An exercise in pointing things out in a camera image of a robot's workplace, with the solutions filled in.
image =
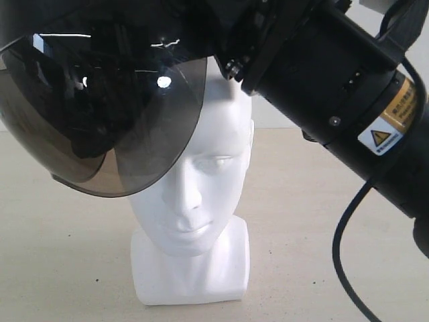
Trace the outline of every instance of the cylindrical device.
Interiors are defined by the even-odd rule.
[[[256,91],[367,180],[414,120],[413,82],[368,55],[353,30],[315,13],[284,44]],[[409,217],[429,209],[429,114],[376,189]]]

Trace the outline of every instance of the background wall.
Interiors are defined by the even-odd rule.
[[[367,30],[370,34],[375,35],[378,32],[382,16],[372,10],[369,10],[358,1],[353,2],[353,6],[348,12],[348,16],[357,22],[362,28]],[[417,68],[422,75],[423,79],[429,86],[429,21],[425,25],[420,39],[408,52],[408,58]],[[254,119],[257,127],[262,128],[282,128],[294,127],[295,125],[279,111],[273,108],[262,97],[255,97],[254,99]],[[0,122],[0,131],[5,130],[3,124]]]

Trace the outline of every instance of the dark visor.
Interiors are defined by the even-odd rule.
[[[205,43],[163,1],[104,1],[0,55],[0,117],[53,177],[100,197],[155,183],[193,134]]]

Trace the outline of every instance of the mannequin head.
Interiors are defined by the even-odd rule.
[[[185,151],[164,177],[129,198],[161,251],[192,257],[213,247],[238,205],[252,141],[251,99],[209,59],[204,105]]]

